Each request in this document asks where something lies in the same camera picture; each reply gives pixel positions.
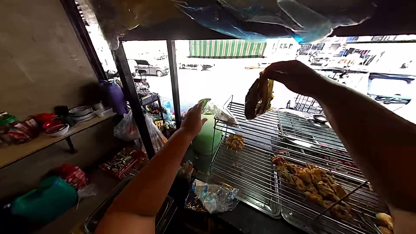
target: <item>purple bottle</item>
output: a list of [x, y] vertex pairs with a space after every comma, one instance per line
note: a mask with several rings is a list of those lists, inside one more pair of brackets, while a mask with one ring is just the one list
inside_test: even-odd
[[111, 106], [113, 111], [119, 115], [127, 113], [127, 102], [124, 99], [123, 91], [121, 90], [121, 87], [114, 82], [114, 79], [102, 81], [99, 86], [106, 96], [106, 100], [103, 100], [105, 105]]

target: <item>forearm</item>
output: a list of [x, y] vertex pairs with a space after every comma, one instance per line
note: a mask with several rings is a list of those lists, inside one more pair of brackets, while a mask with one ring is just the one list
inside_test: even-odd
[[399, 163], [416, 163], [415, 125], [369, 97], [331, 82], [327, 92], [316, 94], [336, 134], [350, 156], [378, 192], [393, 205], [410, 207], [415, 194], [409, 186], [411, 170]]
[[192, 136], [179, 129], [111, 205], [110, 212], [155, 216], [162, 206]]

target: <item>hand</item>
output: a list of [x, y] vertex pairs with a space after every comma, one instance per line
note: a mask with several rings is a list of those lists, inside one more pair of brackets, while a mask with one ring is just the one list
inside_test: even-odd
[[263, 72], [264, 78], [283, 83], [291, 91], [317, 98], [331, 89], [330, 79], [297, 60], [275, 62]]
[[181, 129], [189, 133], [192, 138], [194, 138], [201, 131], [202, 126], [207, 121], [206, 118], [201, 119], [202, 107], [204, 106], [204, 103], [204, 101], [200, 102], [190, 108], [181, 124]]

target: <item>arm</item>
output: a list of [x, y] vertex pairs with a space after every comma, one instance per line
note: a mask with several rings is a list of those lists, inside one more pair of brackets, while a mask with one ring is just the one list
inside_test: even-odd
[[273, 63], [263, 75], [318, 100], [351, 158], [376, 191], [391, 206], [416, 211], [415, 124], [299, 61]]
[[192, 139], [207, 119], [201, 120], [203, 103], [188, 111], [181, 128], [113, 201], [95, 233], [154, 233], [154, 217], [175, 179]]

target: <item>green striped awning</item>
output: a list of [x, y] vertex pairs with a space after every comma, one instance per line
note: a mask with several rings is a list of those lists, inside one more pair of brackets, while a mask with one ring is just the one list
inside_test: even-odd
[[246, 40], [189, 40], [189, 57], [256, 58], [263, 57], [265, 42]]

